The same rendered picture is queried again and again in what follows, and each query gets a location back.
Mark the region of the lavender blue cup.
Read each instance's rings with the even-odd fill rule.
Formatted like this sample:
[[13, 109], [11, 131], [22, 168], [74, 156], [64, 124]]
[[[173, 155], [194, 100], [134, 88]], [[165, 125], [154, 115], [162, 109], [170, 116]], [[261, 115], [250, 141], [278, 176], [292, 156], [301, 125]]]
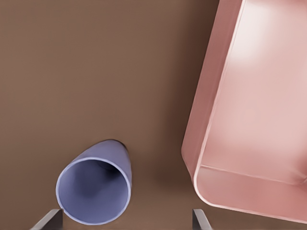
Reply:
[[103, 225], [126, 210], [132, 189], [128, 150], [107, 139], [83, 151], [60, 173], [56, 183], [59, 206], [72, 220]]

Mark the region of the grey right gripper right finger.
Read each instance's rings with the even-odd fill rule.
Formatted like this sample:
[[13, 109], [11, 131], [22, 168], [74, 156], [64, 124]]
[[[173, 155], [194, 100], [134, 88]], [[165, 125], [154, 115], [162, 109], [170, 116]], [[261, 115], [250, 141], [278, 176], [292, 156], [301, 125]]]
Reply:
[[202, 209], [192, 210], [192, 229], [193, 230], [212, 230], [212, 227]]

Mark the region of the pink box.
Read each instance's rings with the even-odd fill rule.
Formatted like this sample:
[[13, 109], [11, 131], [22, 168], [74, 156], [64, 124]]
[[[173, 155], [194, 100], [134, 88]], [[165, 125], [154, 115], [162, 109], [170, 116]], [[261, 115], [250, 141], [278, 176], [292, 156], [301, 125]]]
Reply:
[[220, 0], [182, 158], [213, 207], [307, 224], [307, 0]]

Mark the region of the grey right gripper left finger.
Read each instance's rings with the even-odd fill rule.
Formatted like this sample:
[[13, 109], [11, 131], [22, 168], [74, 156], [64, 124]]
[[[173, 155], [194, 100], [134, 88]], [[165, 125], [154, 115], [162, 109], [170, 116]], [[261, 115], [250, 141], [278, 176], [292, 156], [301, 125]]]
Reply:
[[63, 230], [63, 210], [50, 210], [30, 230]]

